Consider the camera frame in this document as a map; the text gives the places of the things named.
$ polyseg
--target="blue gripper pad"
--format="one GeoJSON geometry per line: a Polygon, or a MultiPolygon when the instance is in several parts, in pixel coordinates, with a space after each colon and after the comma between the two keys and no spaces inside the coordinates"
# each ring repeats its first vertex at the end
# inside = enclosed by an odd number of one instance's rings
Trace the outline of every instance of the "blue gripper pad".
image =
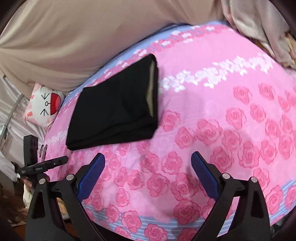
{"type": "Polygon", "coordinates": [[[208,197],[217,201],[219,198],[218,183],[197,152],[191,155],[191,165],[208,197]]]}
{"type": "Polygon", "coordinates": [[[86,166],[88,166],[89,169],[77,185],[77,198],[80,202],[89,197],[94,185],[103,172],[105,168],[105,156],[101,153],[98,153],[91,163],[86,166]]]}

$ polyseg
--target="cartoon face pillow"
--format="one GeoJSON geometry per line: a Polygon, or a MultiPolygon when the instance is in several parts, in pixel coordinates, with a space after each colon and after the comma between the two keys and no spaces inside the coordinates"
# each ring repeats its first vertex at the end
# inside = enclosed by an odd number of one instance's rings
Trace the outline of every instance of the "cartoon face pillow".
{"type": "Polygon", "coordinates": [[[36,83],[23,119],[50,130],[64,98],[62,92],[36,83]]]}

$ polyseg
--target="silver screw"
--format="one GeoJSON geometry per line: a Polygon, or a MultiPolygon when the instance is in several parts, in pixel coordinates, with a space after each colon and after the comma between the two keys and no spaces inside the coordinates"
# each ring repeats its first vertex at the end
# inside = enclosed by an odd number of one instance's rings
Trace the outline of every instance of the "silver screw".
{"type": "Polygon", "coordinates": [[[69,174],[68,176],[66,176],[66,179],[67,179],[68,181],[71,181],[71,180],[74,179],[74,175],[73,175],[73,174],[69,174]]]}
{"type": "Polygon", "coordinates": [[[44,184],[46,182],[46,180],[44,179],[44,178],[41,178],[40,180],[39,180],[39,183],[40,184],[44,184]]]}
{"type": "Polygon", "coordinates": [[[251,177],[251,181],[254,182],[254,183],[256,183],[256,182],[258,182],[258,179],[255,178],[255,177],[251,177]]]}
{"type": "Polygon", "coordinates": [[[222,174],[222,177],[223,177],[224,179],[229,179],[229,178],[230,178],[230,175],[229,175],[228,173],[223,173],[223,174],[222,174]]]}

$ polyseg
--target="bed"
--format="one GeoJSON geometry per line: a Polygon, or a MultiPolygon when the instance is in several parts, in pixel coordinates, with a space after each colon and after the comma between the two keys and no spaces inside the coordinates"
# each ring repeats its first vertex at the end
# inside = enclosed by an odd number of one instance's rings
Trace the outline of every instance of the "bed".
{"type": "MultiPolygon", "coordinates": [[[[293,78],[293,71],[220,22],[168,27],[116,56],[66,97],[44,143],[46,159],[67,155],[69,161],[47,174],[60,180],[102,153],[105,169],[83,201],[91,220],[136,241],[190,240],[214,205],[190,166],[198,150],[234,178],[256,176],[273,224],[296,205],[293,78]],[[149,53],[159,68],[154,137],[68,150],[67,129],[82,89],[149,53]]],[[[227,232],[237,201],[220,234],[227,232]]]]}

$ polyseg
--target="red open mouth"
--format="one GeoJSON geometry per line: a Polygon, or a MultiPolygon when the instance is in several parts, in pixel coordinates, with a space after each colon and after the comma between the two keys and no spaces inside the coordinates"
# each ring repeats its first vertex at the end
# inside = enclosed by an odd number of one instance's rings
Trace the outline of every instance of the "red open mouth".
{"type": "Polygon", "coordinates": [[[61,97],[59,95],[52,93],[51,100],[50,100],[50,115],[54,115],[57,113],[61,106],[61,97]]]}

